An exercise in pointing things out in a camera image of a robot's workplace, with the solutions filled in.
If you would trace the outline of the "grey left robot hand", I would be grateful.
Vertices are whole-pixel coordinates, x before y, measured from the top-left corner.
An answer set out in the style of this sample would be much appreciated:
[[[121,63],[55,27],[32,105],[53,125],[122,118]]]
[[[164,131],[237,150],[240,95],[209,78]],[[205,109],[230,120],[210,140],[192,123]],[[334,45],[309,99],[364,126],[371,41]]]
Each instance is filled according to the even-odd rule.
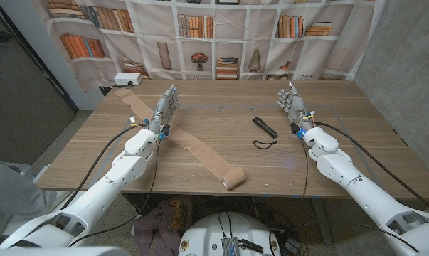
[[[180,105],[177,87],[172,85],[159,99],[153,116],[149,121],[149,131],[158,135],[162,128],[171,122],[174,113]]]

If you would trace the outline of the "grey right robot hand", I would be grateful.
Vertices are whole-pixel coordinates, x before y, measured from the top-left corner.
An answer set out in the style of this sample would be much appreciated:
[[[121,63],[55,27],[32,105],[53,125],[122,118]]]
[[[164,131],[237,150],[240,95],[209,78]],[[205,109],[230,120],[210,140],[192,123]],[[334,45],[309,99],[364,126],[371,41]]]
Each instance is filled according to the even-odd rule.
[[[310,129],[314,128],[314,112],[309,112],[303,99],[297,91],[297,88],[289,82],[289,89],[281,91],[277,94],[277,105],[286,113],[291,122],[292,131],[305,134]]]

